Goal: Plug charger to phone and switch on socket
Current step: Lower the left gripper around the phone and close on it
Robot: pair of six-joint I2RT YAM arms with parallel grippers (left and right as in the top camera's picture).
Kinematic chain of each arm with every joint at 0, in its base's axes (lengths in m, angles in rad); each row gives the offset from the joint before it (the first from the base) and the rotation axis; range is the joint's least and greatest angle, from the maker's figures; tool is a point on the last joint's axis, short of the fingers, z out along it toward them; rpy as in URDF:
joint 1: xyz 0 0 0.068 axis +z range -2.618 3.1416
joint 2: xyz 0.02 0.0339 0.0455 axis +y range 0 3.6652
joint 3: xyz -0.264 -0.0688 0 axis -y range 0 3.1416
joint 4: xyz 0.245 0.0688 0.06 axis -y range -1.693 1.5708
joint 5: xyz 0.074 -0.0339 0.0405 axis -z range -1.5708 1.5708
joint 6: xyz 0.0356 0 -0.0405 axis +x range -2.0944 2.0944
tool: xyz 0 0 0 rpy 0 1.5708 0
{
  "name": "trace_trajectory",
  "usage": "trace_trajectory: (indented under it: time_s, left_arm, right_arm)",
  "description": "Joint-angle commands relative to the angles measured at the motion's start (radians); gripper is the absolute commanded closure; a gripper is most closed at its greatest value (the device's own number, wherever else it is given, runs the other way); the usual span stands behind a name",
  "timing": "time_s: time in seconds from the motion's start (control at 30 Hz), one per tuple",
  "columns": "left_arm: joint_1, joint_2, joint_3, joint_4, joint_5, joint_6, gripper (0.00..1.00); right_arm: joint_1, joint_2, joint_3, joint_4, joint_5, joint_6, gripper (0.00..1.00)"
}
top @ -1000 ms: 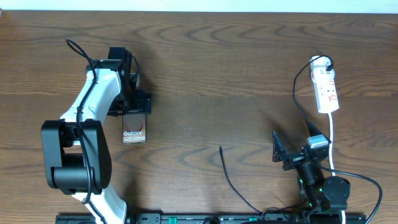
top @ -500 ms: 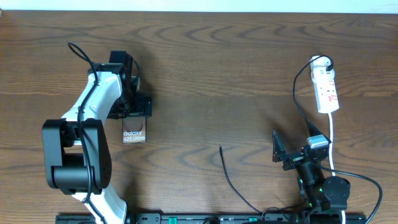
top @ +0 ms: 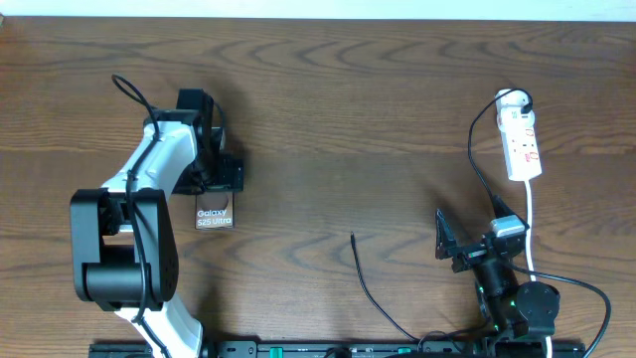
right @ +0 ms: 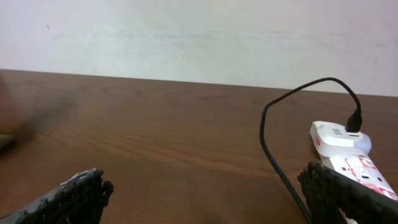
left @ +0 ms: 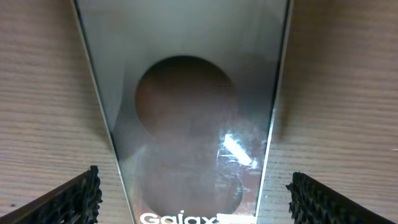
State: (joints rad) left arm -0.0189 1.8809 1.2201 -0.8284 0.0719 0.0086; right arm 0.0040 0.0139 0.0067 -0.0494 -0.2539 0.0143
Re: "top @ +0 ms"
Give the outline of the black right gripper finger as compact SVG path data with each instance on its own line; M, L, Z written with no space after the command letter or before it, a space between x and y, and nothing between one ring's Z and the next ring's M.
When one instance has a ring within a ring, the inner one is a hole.
M436 244L435 257L438 260L452 258L457 252L457 241L440 209L435 213Z
M494 195L491 203L496 219L517 215L517 213L513 211L499 195Z

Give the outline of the Galaxy S25 Ultra smartphone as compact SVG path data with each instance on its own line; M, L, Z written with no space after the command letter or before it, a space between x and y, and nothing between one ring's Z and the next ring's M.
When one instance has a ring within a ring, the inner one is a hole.
M206 192L196 197L197 230L230 229L234 226L233 192Z

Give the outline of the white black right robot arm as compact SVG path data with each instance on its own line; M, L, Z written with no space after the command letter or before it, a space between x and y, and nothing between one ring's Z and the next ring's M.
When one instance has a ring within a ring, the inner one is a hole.
M559 292L539 281L518 282L512 259L525 250L530 225L499 197L495 214L490 231L480 241L461 246L443 213L437 211L435 257L451 259L455 273L474 273L482 311L492 322L492 331L484 336L488 354L495 355L513 342L541 348L556 331Z

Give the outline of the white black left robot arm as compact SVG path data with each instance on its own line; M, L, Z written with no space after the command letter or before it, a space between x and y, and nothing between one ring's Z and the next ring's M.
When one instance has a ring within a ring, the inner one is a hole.
M78 297L130 323L153 357L215 357L177 292L179 261L168 201L174 194L239 192L241 160L225 153L220 106L156 110L139 146L112 178L70 202Z

